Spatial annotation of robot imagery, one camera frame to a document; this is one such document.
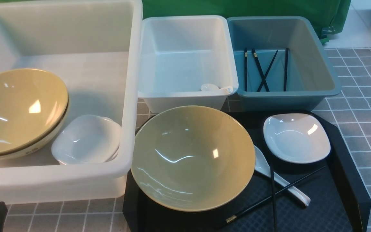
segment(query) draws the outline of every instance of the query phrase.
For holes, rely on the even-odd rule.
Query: blue plastic bin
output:
[[[242,109],[313,110],[325,97],[340,93],[341,84],[310,22],[298,16],[253,16],[227,19],[237,68]],[[263,87],[252,49],[256,49],[270,92]],[[285,49],[289,48],[287,91],[284,92]],[[244,82],[244,49],[248,49],[247,91]]]

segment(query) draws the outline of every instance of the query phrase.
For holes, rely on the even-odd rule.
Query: large yellow bowl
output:
[[[29,154],[32,154],[41,148],[43,148],[45,145],[47,145],[61,130],[62,126],[65,123],[65,120],[68,116],[69,112],[69,107],[65,110],[64,115],[61,117],[59,123],[53,128],[52,131],[50,131],[45,137],[43,137],[41,140],[35,142],[34,144],[30,145],[29,147],[22,148],[18,151],[13,151],[9,154],[3,154],[0,155],[0,160],[7,160],[7,159],[14,159],[14,158],[19,158],[23,157]]]
[[[253,141],[229,115],[177,107],[136,135],[131,172],[155,202],[180,211],[220,207],[246,188],[256,165]]]
[[[64,82],[37,69],[0,73],[0,154],[41,140],[58,124],[68,104]]]

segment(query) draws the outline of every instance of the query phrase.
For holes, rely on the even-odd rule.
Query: chopsticks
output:
[[[279,190],[278,192],[276,192],[275,196],[279,196],[281,195],[284,191],[286,191],[288,188],[294,186],[294,185],[297,185],[298,183],[302,182],[303,180],[307,179],[309,176],[312,176],[314,175],[315,173],[321,171],[322,169],[324,169],[325,167],[327,166],[323,166],[321,168],[319,168],[318,170],[315,170],[314,172],[308,174],[308,175],[305,175],[303,176],[302,178],[298,179],[297,181],[291,183],[290,185],[287,185],[286,187],[282,188],[281,190]],[[272,198],[272,196],[268,196],[268,197],[265,197],[259,201],[257,201],[256,203],[252,204],[251,206],[249,207],[246,207],[245,209],[243,210],[240,210],[239,212],[237,212],[236,214],[232,215],[231,217],[225,219],[224,221],[222,221],[222,223],[218,226],[218,228],[222,228],[224,226],[227,226],[228,224],[240,219],[241,217],[243,217],[244,215],[252,212],[253,210],[255,210],[259,205],[265,203],[266,201],[270,200]]]
[[[265,82],[265,76],[264,76],[264,73],[262,71],[262,66],[260,65],[259,58],[257,57],[257,53],[256,53],[256,50],[254,48],[252,49],[252,54],[253,54],[254,60],[256,61],[256,66],[257,66],[259,74],[262,78],[262,82],[264,82],[265,91],[269,92],[270,89],[268,88],[267,82]]]
[[[286,59],[284,65],[284,91],[287,91],[287,65],[289,63],[289,49],[286,48]]]
[[[274,59],[276,58],[278,52],[279,52],[279,51],[276,50],[276,53],[274,53],[274,57],[273,57],[273,59],[271,60],[269,66],[268,66],[268,68],[267,68],[267,71],[265,72],[264,80],[262,80],[262,83],[260,83],[260,86],[259,86],[259,88],[257,89],[258,92],[260,92],[260,90],[262,89],[263,85],[266,83],[266,82],[265,82],[265,79],[267,78],[268,72],[270,72],[271,66],[273,65]]]
[[[278,228],[277,228],[276,186],[274,185],[274,167],[272,163],[269,163],[269,166],[270,166],[270,179],[271,179],[271,196],[273,199],[274,232],[277,232]]]
[[[244,89],[247,92],[247,48],[244,49]]]

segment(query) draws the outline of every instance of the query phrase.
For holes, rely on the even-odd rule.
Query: white plastic bin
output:
[[[0,72],[30,67],[58,75],[70,96],[64,126],[82,114],[122,125],[119,154],[107,163],[59,165],[52,143],[26,157],[0,160],[0,200],[13,204],[124,194],[134,149],[141,22],[140,0],[0,4]]]
[[[200,105],[220,110],[238,89],[226,19],[221,16],[174,16],[143,21],[138,97],[150,111]],[[233,92],[202,92],[202,84]]]

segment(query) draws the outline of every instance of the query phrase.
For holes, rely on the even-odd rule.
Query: black tray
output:
[[[262,125],[268,116],[279,113],[308,113],[323,125],[331,143],[331,153],[320,162],[296,165],[271,155],[262,135]],[[274,164],[274,169],[289,182],[320,166],[328,169],[316,173],[297,186],[311,198],[309,207],[302,206],[289,193],[277,197],[279,231],[340,232],[366,231],[371,200],[360,179],[336,126],[308,111],[229,113],[247,129],[254,144]],[[132,232],[137,231],[215,231],[224,220],[271,194],[270,179],[253,175],[246,189],[234,200],[214,210],[186,213],[163,207],[149,199],[128,173],[122,212]],[[273,231],[271,202],[219,231]]]

